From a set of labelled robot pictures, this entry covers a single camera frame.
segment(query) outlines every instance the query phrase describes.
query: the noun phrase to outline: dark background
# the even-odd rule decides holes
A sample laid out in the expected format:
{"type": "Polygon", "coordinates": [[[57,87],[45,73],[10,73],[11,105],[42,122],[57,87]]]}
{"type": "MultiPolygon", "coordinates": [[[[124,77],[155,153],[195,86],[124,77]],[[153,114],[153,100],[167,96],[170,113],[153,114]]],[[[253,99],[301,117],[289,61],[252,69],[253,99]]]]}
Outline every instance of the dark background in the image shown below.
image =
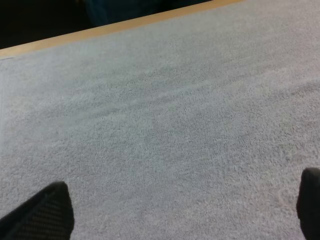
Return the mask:
{"type": "MultiPolygon", "coordinates": [[[[152,8],[152,1],[145,0],[152,8]]],[[[144,0],[122,0],[123,6],[128,2],[137,2],[134,8],[145,4],[144,0]]],[[[207,2],[208,0],[161,0],[162,4],[152,11],[158,13],[188,5],[207,2]]],[[[121,1],[115,4],[122,6],[121,1]]],[[[0,0],[0,49],[37,40],[51,38],[93,28],[85,6],[76,0],[0,0]]]]}

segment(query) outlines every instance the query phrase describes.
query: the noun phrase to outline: wooden trim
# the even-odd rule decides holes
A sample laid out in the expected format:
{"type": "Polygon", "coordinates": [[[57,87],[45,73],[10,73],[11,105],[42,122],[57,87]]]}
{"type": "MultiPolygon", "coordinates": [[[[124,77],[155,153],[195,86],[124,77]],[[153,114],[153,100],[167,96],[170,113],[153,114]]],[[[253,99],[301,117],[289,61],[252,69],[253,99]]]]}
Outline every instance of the wooden trim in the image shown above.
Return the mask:
{"type": "Polygon", "coordinates": [[[178,8],[170,11],[165,11],[165,12],[161,12],[161,13],[157,13],[149,16],[143,16],[143,17],[127,20],[127,21],[117,22],[110,25],[95,27],[95,28],[91,28],[83,31],[77,31],[77,32],[73,32],[73,33],[69,33],[61,36],[51,37],[44,40],[34,41],[34,42],[30,42],[30,43],[26,43],[18,46],[0,49],[0,57],[9,57],[9,56],[14,56],[18,54],[24,54],[24,53],[28,53],[28,52],[32,52],[40,49],[64,45],[67,43],[72,43],[72,42],[93,38],[101,35],[116,33],[116,32],[124,31],[127,29],[144,26],[147,24],[157,23],[160,21],[174,18],[174,17],[180,17],[180,16],[184,16],[184,15],[188,15],[188,14],[192,14],[200,11],[222,7],[222,6],[233,4],[233,3],[238,3],[241,1],[243,0],[213,0],[213,1],[208,1],[204,3],[196,4],[196,5],[182,7],[182,8],[178,8]]]}

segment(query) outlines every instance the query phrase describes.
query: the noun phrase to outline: wooden board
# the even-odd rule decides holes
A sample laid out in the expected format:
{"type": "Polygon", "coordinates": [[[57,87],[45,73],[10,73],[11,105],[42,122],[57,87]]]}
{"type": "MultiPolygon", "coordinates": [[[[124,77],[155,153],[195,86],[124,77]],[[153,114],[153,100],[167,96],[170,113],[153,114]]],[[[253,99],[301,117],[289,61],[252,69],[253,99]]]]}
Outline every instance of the wooden board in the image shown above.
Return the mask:
{"type": "Polygon", "coordinates": [[[187,7],[182,7],[170,11],[165,11],[149,16],[139,17],[127,21],[117,22],[110,25],[95,27],[83,31],[77,31],[61,36],[56,36],[52,38],[47,38],[44,40],[34,41],[18,46],[8,47],[0,49],[0,57],[9,57],[18,54],[24,54],[44,48],[50,48],[54,46],[59,46],[67,43],[72,43],[87,38],[97,37],[101,35],[116,33],[124,31],[131,28],[137,28],[143,25],[152,24],[160,21],[164,21],[174,17],[180,17],[200,11],[205,11],[209,9],[214,9],[222,7],[225,5],[241,2],[243,0],[213,0],[196,5],[191,5],[187,7]]]}

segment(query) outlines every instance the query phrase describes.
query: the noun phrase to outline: wooden edge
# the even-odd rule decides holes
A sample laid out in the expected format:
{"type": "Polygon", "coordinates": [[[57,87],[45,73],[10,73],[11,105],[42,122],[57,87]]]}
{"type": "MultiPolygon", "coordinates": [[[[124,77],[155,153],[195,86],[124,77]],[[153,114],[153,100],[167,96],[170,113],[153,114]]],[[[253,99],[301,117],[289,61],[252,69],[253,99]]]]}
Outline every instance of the wooden edge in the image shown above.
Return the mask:
{"type": "Polygon", "coordinates": [[[127,29],[137,28],[140,26],[161,22],[174,17],[180,17],[200,11],[214,9],[226,6],[233,3],[238,3],[243,0],[213,0],[204,3],[199,3],[191,6],[186,6],[170,11],[165,11],[153,15],[143,16],[127,21],[121,21],[105,26],[95,27],[83,31],[77,31],[65,35],[55,36],[44,40],[34,41],[22,45],[0,49],[0,57],[9,57],[18,54],[24,54],[36,50],[50,48],[54,46],[64,45],[88,38],[98,37],[101,35],[120,32],[127,29]]]}

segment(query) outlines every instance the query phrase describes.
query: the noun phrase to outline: fabric texture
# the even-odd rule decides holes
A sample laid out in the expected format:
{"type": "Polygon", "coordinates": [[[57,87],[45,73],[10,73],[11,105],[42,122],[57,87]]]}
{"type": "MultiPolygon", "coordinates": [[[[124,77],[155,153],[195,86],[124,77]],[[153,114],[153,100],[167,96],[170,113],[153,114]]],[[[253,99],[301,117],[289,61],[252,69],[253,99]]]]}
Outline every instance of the fabric texture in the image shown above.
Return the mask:
{"type": "Polygon", "coordinates": [[[319,22],[245,0],[0,60],[0,216],[65,181],[75,240],[303,240],[319,22]]]}

